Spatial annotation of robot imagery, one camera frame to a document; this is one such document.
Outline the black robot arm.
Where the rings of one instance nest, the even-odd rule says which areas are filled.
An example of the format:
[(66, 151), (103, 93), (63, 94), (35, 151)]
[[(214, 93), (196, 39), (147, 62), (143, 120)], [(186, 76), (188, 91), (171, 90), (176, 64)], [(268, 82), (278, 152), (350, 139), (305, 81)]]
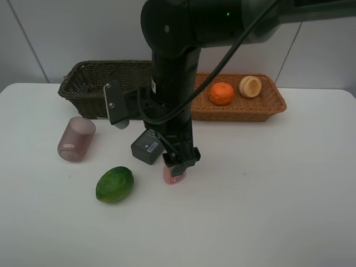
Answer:
[[(170, 175), (200, 160), (191, 102), (242, 44), (267, 41), (281, 24), (354, 15), (354, 1), (147, 1), (141, 29), (152, 50), (152, 87), (139, 90), (137, 101), (145, 127), (163, 143)], [(220, 46), (229, 46), (228, 52), (195, 88), (201, 50)]]

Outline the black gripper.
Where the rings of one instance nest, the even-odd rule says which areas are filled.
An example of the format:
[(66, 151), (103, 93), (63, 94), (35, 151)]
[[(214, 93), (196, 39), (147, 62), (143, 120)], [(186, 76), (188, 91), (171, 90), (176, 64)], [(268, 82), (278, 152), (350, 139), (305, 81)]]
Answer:
[(167, 149), (162, 154), (166, 177), (183, 175), (183, 168), (193, 167), (201, 159), (193, 145), (190, 105), (179, 105), (161, 102), (151, 91), (139, 92), (139, 112), (145, 127), (154, 130)]

